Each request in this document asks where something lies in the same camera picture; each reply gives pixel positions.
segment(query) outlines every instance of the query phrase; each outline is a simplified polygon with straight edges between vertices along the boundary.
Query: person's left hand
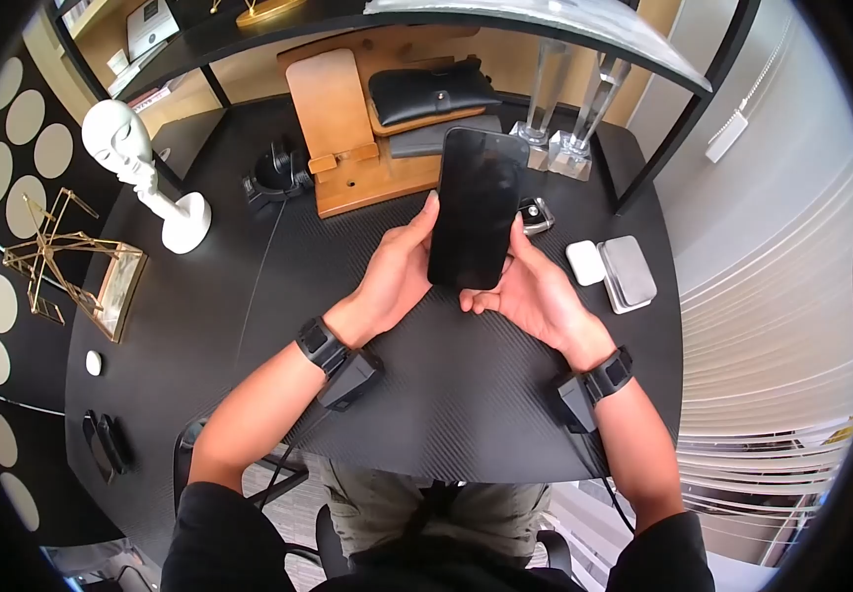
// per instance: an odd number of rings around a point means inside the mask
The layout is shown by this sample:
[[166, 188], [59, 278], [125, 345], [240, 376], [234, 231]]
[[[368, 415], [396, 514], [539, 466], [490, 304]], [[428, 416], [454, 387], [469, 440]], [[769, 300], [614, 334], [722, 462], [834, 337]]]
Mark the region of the person's left hand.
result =
[[361, 284], [324, 315], [344, 345], [358, 349], [393, 329], [429, 291], [429, 241], [439, 213], [439, 196], [431, 191], [409, 224], [384, 233]]

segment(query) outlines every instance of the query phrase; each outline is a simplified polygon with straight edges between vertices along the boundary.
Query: black smartphone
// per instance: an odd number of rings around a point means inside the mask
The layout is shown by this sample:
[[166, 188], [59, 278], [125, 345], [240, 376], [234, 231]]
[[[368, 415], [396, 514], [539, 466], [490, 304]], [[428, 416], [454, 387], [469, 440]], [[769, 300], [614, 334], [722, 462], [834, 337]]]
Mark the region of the black smartphone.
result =
[[498, 284], [527, 162], [528, 145], [519, 137], [469, 128], [446, 133], [430, 283], [460, 290]]

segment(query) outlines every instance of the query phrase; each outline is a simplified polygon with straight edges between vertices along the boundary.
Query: gold metal decoration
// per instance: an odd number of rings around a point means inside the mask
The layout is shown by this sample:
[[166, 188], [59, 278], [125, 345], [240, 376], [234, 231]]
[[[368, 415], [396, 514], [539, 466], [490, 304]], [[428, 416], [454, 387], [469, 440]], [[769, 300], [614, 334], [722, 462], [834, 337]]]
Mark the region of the gold metal decoration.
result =
[[[124, 317], [134, 295], [136, 279], [143, 271], [147, 256], [140, 249], [120, 241], [92, 239], [80, 231], [59, 234], [58, 224], [65, 216], [65, 209], [69, 202], [74, 202], [89, 215], [98, 218], [97, 212], [70, 189], [62, 187], [50, 211], [44, 211], [38, 204], [31, 201], [29, 196], [22, 197], [25, 199], [30, 215], [34, 217], [34, 208], [44, 217], [44, 230], [35, 229], [34, 241], [6, 248], [2, 264], [30, 280], [28, 294], [31, 313], [41, 314], [61, 325], [65, 324], [65, 316], [58, 305], [39, 296], [44, 271], [48, 269], [75, 304], [101, 329], [101, 332], [112, 342], [117, 343], [123, 333]], [[61, 251], [102, 253], [109, 257], [110, 264], [104, 273], [101, 290], [97, 296], [65, 279], [55, 263], [55, 254]]]
[[256, 3], [256, 0], [245, 0], [248, 10], [236, 17], [236, 27], [251, 27], [257, 23], [263, 23], [270, 19], [288, 12], [294, 7], [301, 6], [307, 0], [265, 0]]

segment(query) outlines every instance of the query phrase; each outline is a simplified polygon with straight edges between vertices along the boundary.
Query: leg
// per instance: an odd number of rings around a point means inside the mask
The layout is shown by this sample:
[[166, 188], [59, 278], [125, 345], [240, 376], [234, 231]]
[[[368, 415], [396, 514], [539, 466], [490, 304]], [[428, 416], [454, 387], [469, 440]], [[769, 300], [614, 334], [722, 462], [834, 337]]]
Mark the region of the leg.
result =
[[453, 502], [448, 520], [427, 525], [423, 533], [452, 536], [527, 563], [539, 515], [550, 502], [551, 484], [469, 483]]
[[319, 472], [346, 557], [400, 538], [422, 501], [413, 478], [405, 475], [335, 465], [326, 458]]

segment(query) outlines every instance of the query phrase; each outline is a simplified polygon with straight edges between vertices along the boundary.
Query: person's right hand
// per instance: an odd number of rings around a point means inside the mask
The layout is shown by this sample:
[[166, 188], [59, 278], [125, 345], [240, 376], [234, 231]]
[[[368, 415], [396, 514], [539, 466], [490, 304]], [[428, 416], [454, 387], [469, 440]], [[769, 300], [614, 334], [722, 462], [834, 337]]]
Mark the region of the person's right hand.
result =
[[578, 299], [564, 271], [525, 236], [521, 214], [512, 224], [509, 254], [497, 286], [459, 293], [464, 313], [505, 315], [525, 333], [561, 351], [576, 371], [592, 370], [614, 353], [614, 340]]

